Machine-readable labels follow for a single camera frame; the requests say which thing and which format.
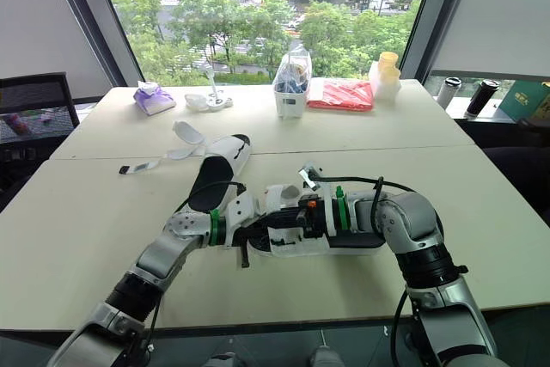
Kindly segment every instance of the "shoe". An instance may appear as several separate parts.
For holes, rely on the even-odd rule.
[[[214,182],[235,180],[247,163],[250,150],[250,139],[246,135],[232,135],[214,141],[206,148],[191,193]],[[236,186],[216,185],[197,193],[189,200],[188,206],[191,210],[205,213],[218,209],[223,214],[225,206],[235,195]]]

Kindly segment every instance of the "chair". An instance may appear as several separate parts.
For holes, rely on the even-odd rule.
[[[0,211],[78,123],[64,72],[0,79]]]

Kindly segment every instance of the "white table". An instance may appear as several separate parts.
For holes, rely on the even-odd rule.
[[[240,180],[299,184],[315,161],[328,175],[401,182],[423,193],[483,309],[550,301],[550,230],[473,145],[252,155]],[[46,162],[0,214],[0,328],[70,329],[104,300],[187,195],[200,159],[118,175],[130,159]],[[346,190],[364,188],[345,184]],[[259,257],[193,252],[165,296],[160,327],[390,317],[403,279],[387,247],[375,256]]]
[[[134,88],[112,89],[52,159],[162,156],[185,146],[171,132],[180,119],[209,139],[246,134],[254,154],[473,144],[414,80],[402,81],[394,106],[375,105],[370,113],[307,109],[303,118],[286,120],[277,116],[270,85],[223,88],[235,102],[232,108],[192,113],[184,95],[209,88],[167,88],[177,106],[151,117],[134,103]]]

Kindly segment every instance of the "red bag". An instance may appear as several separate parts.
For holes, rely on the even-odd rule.
[[[310,97],[308,101],[309,107],[355,112],[368,112],[373,104],[369,81],[358,79],[325,79],[322,98]]]

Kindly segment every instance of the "black cable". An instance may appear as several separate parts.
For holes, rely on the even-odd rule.
[[[147,333],[147,339],[145,339],[145,354],[147,354],[147,360],[143,364],[143,367],[146,367],[149,362],[151,361],[151,351],[149,350],[149,345],[151,344],[151,340],[153,339],[153,333],[155,332],[155,324],[156,324],[156,317],[158,317],[158,312],[161,308],[161,297],[158,298],[158,301],[156,302],[155,306],[155,312],[153,313],[153,320],[151,321],[151,327],[149,329],[149,332]]]
[[[392,326],[392,333],[389,338],[389,351],[391,353],[392,357],[392,364],[394,367],[400,367],[399,360],[397,359],[397,351],[396,351],[396,343],[397,340],[397,326],[399,325],[399,319],[401,318],[401,311],[403,310],[403,307],[405,306],[405,301],[407,298],[406,290],[403,291],[403,294],[401,295],[401,299],[399,300],[399,304],[397,304],[397,309],[395,309],[394,314],[394,324]]]
[[[381,239],[384,239],[384,234],[378,229],[378,225],[376,225],[376,207],[378,206],[378,199],[380,199],[383,185],[384,177],[381,176],[375,184],[375,197],[372,199],[372,206],[370,207],[370,226]]]
[[[316,180],[317,182],[366,182],[367,184],[377,184],[378,180],[372,178],[361,178],[360,176],[318,176],[317,174],[310,174],[309,178],[311,180]],[[415,193],[413,189],[405,187],[404,185],[397,184],[395,182],[390,182],[388,180],[384,181],[384,185],[388,187],[394,187],[402,189],[403,191],[408,191],[410,193]]]
[[[235,185],[237,187],[237,192],[239,193],[243,193],[244,191],[247,190],[247,188],[245,187],[244,184],[240,183],[240,182],[234,182],[232,180],[218,180],[216,182],[211,182],[210,184],[206,184],[205,186],[199,188],[199,189],[196,189],[195,191],[192,191],[189,196],[186,198],[185,201],[183,201],[180,206],[178,206],[175,210],[175,212],[177,211],[180,211],[184,206],[186,206],[188,203],[189,203],[189,200],[194,197],[195,195],[197,195],[198,193],[201,193],[203,192],[205,189],[208,189],[208,188],[212,188],[212,187],[217,187],[218,185]]]

